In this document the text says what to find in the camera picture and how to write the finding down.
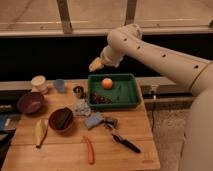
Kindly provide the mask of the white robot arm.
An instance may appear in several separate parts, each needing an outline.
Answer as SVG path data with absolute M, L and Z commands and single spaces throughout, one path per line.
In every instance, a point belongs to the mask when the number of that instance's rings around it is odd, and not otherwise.
M 195 96 L 179 171 L 213 171 L 213 61 L 146 43 L 137 24 L 111 30 L 107 42 L 89 65 L 91 72 L 105 66 L 117 67 L 124 56 L 130 56 Z

